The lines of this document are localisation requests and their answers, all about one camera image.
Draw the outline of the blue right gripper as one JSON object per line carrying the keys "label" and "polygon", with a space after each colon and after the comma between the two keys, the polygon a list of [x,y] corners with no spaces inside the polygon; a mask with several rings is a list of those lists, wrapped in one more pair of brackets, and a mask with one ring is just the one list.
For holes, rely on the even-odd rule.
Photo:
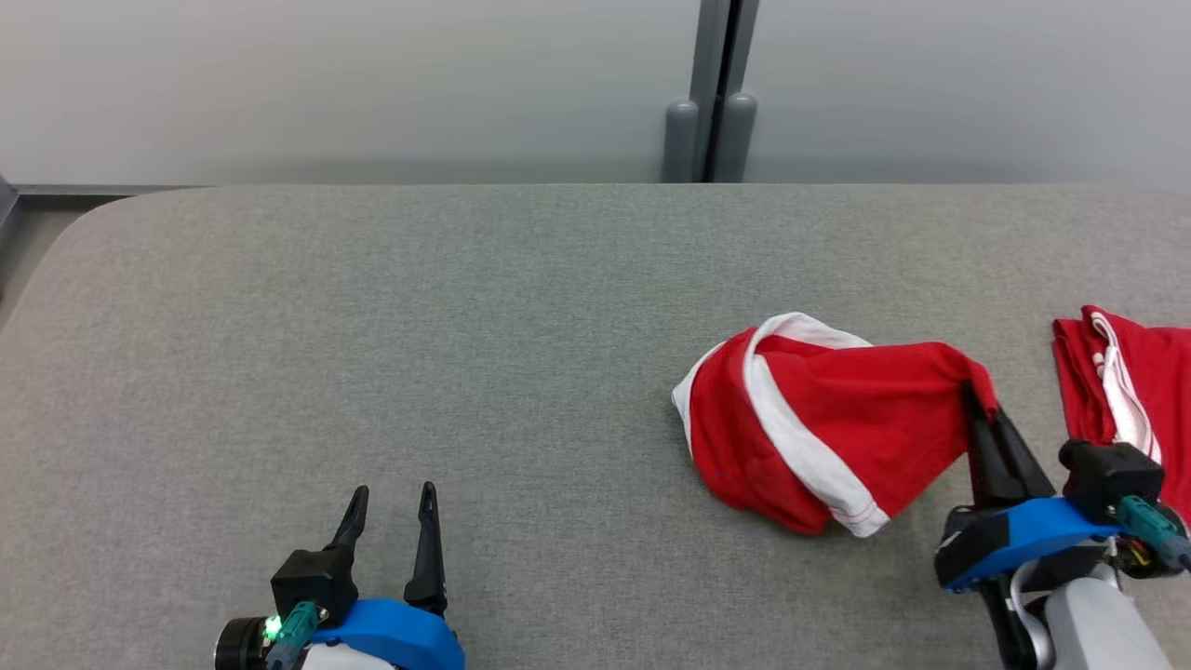
{"label": "blue right gripper", "polygon": [[[1067,499],[1055,497],[1055,487],[1008,412],[1000,411],[991,425],[973,382],[961,383],[961,399],[969,433],[971,497],[980,509],[958,506],[944,519],[934,557],[941,588],[967,591],[1029,561],[1123,533],[1120,522],[1089,520]],[[1004,505],[1014,506],[991,511]]]}

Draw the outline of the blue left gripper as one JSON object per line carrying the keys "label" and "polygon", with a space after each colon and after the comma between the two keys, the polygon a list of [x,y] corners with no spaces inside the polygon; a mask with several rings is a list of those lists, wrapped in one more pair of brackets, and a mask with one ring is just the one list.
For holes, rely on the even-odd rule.
{"label": "blue left gripper", "polygon": [[[354,490],[324,551],[336,556],[355,555],[366,528],[369,495],[369,486]],[[422,484],[417,518],[420,539],[412,576],[403,593],[409,605],[391,597],[358,599],[343,624],[316,631],[311,643],[345,645],[401,670],[464,670],[462,645],[443,619],[449,599],[434,482]]]}

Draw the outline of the red white shorts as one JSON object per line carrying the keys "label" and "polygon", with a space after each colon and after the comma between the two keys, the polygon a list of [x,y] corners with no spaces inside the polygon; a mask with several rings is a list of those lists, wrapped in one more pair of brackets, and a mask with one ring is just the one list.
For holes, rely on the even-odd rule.
{"label": "red white shorts", "polygon": [[884,530],[969,449],[986,368],[941,342],[877,346],[787,313],[701,355],[671,399],[707,490],[803,536]]}

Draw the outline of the red white basketball jersey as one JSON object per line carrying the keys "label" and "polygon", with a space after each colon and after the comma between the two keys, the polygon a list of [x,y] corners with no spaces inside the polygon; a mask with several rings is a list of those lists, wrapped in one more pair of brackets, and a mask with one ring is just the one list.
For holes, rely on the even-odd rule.
{"label": "red white basketball jersey", "polygon": [[1162,502],[1191,522],[1191,328],[1085,305],[1050,330],[1068,434],[1137,447],[1164,468]]}

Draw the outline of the grey partition base rail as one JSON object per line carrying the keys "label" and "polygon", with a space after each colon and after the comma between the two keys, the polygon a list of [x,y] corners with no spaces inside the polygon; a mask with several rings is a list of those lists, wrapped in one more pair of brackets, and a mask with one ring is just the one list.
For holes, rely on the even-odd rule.
{"label": "grey partition base rail", "polygon": [[145,194],[186,190],[195,184],[69,184],[69,183],[14,183],[4,181],[11,190],[0,196],[0,213],[11,215],[18,208],[94,208],[100,203]]}

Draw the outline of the grey metal partition post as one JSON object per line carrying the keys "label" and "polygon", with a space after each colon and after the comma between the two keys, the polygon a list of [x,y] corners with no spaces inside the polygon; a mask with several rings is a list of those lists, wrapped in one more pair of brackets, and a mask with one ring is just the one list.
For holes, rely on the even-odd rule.
{"label": "grey metal partition post", "polygon": [[742,182],[757,98],[743,90],[760,0],[699,0],[690,95],[666,109],[661,181]]}

